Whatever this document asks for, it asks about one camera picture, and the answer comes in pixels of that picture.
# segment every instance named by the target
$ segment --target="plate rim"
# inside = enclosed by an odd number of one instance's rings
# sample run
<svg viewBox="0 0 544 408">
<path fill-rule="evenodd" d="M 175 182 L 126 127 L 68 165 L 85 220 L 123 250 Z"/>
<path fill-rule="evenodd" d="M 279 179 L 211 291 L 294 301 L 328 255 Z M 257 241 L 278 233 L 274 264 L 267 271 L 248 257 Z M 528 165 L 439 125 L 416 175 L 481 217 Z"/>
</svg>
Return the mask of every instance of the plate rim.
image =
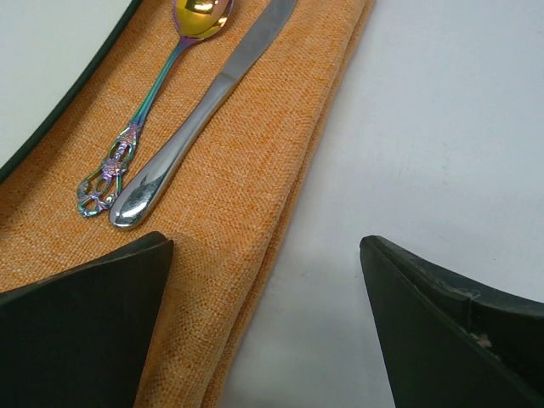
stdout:
<svg viewBox="0 0 544 408">
<path fill-rule="evenodd" d="M 117 38 L 119 38 L 128 22 L 132 19 L 142 1 L 143 0 L 130 1 L 127 9 L 124 11 L 119 21 L 117 21 L 113 27 L 113 30 L 111 30 L 110 35 L 105 39 L 104 43 L 100 46 L 97 53 L 87 64 L 81 75 L 68 89 L 66 94 L 60 99 L 59 103 L 45 117 L 40 126 L 37 127 L 37 129 L 25 141 L 25 143 L 23 143 L 23 145 L 2 166 L 0 166 L 0 184 L 3 183 L 9 177 L 9 175 L 26 159 L 31 151 L 38 145 L 40 140 L 43 139 L 53 125 L 59 120 L 60 116 L 64 113 L 74 98 L 79 94 L 79 91 L 81 91 L 83 86 L 97 70 L 105 56 L 110 52 L 111 48 L 116 43 Z"/>
</svg>

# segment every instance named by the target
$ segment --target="orange cloth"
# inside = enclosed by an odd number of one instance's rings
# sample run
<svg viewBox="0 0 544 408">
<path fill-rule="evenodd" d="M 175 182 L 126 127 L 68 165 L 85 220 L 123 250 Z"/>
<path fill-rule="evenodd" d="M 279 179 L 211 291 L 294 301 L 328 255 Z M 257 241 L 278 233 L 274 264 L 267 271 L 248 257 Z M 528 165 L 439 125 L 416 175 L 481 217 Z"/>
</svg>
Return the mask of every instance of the orange cloth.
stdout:
<svg viewBox="0 0 544 408">
<path fill-rule="evenodd" d="M 372 0 L 298 0 L 210 121 L 156 210 L 129 232 L 76 210 L 79 182 L 124 129 L 177 41 L 172 0 L 144 0 L 91 80 L 0 185 L 0 291 L 158 230 L 175 255 L 136 406 L 216 406 L 264 289 L 334 91 Z M 237 0 L 156 101 L 130 179 L 194 109 L 268 0 Z"/>
</svg>

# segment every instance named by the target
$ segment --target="napkin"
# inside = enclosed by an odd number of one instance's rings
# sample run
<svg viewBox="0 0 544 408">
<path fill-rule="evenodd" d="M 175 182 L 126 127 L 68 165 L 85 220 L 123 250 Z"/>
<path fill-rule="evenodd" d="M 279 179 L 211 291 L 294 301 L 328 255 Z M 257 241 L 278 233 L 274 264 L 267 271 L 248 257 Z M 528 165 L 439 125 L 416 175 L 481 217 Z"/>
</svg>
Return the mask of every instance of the napkin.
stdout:
<svg viewBox="0 0 544 408">
<path fill-rule="evenodd" d="M 126 179 L 195 108 L 267 3 L 237 0 L 224 32 L 174 66 Z M 174 260 L 135 406 L 216 406 L 371 6 L 372 0 L 298 0 L 156 210 L 127 232 L 111 227 L 105 214 L 82 218 L 76 189 L 178 40 L 171 0 L 143 0 L 82 91 L 0 185 L 0 291 L 162 232 L 175 243 Z"/>
</svg>

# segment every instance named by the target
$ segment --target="spoon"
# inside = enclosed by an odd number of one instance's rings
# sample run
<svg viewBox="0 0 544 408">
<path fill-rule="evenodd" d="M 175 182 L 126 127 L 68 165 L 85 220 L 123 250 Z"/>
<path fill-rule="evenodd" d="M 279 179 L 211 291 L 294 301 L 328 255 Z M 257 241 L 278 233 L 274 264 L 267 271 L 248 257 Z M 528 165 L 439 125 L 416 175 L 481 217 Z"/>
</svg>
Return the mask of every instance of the spoon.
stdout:
<svg viewBox="0 0 544 408">
<path fill-rule="evenodd" d="M 151 105 L 175 60 L 191 45 L 217 34 L 226 23 L 235 0 L 174 0 L 173 20 L 179 32 L 159 76 L 127 127 L 119 133 L 100 166 L 77 187 L 77 211 L 92 217 L 109 210 L 122 190 L 122 175 L 128 170 L 138 146 Z M 115 180 L 115 188 L 108 195 Z"/>
</svg>

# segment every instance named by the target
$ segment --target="butter knife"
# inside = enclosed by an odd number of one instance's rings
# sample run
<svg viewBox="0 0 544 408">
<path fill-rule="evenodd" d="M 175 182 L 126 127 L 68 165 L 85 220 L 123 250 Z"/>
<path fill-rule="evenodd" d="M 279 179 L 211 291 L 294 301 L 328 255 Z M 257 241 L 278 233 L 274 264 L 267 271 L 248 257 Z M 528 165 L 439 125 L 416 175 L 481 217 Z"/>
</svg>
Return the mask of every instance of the butter knife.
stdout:
<svg viewBox="0 0 544 408">
<path fill-rule="evenodd" d="M 198 106 L 117 197 L 110 210 L 110 223 L 128 230 L 150 214 L 202 129 L 278 36 L 296 2 L 272 0 L 269 3 L 241 39 Z"/>
</svg>

